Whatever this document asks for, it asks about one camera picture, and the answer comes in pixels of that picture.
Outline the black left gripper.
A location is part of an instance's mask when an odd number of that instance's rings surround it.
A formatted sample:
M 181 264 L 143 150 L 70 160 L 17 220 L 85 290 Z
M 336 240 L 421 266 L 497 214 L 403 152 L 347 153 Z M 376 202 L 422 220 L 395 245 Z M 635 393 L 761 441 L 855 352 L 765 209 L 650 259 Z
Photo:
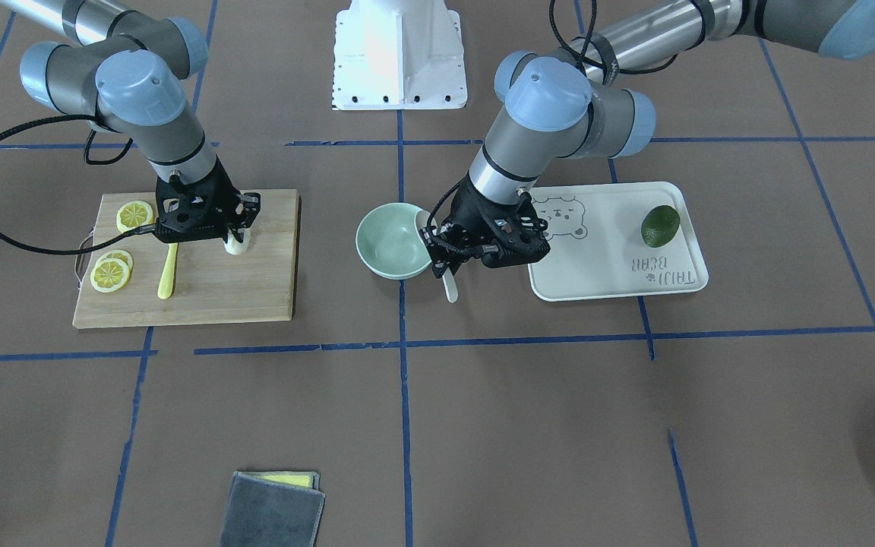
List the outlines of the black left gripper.
M 482 196 L 469 177 L 459 180 L 428 214 L 421 231 L 431 256 L 434 278 L 458 270 L 472 258 L 484 267 L 537 263 L 550 252 L 548 222 L 539 218 L 532 196 L 521 191 L 515 204 L 498 204 Z

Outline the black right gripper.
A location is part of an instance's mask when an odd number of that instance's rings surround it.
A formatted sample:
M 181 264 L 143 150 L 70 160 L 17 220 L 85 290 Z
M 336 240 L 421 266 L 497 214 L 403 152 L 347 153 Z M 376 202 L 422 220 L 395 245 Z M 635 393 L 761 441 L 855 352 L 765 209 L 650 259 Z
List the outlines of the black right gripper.
M 157 219 L 153 234 L 161 242 L 222 239 L 235 231 L 235 243 L 247 245 L 261 211 L 261 195 L 233 186 L 221 160 L 197 182 L 185 184 L 180 172 L 156 181 Z

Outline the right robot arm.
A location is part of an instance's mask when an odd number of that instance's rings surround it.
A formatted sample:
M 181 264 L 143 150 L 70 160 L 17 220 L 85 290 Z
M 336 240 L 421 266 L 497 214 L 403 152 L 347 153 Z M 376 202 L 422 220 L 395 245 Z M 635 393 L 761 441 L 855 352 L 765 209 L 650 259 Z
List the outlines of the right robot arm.
M 6 6 L 67 37 L 22 55 L 29 96 L 94 128 L 125 134 L 157 174 L 161 242 L 219 238 L 226 251 L 247 249 L 261 208 L 256 191 L 233 187 L 192 111 L 183 80 L 208 60 L 197 25 L 154 20 L 115 1 L 8 1 Z

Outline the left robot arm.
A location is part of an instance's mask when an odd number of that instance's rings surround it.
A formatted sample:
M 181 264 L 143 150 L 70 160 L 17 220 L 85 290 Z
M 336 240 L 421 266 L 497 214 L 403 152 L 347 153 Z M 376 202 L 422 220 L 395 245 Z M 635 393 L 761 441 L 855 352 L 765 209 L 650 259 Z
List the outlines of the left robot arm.
M 618 89 L 622 75 L 666 68 L 707 41 L 753 36 L 824 58 L 875 51 L 875 1 L 664 1 L 605 29 L 560 40 L 555 52 L 508 55 L 495 74 L 503 106 L 468 172 L 419 235 L 437 278 L 469 260 L 489 267 L 545 258 L 566 209 L 542 212 L 531 190 L 556 158 L 618 158 L 652 139 L 645 94 Z

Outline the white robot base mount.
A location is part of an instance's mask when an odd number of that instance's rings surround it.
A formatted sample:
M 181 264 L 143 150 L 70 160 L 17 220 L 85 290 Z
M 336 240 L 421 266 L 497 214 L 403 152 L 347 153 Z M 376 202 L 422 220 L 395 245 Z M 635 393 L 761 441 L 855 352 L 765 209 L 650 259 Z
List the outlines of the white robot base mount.
M 461 18 L 444 1 L 352 1 L 334 31 L 334 110 L 466 106 Z

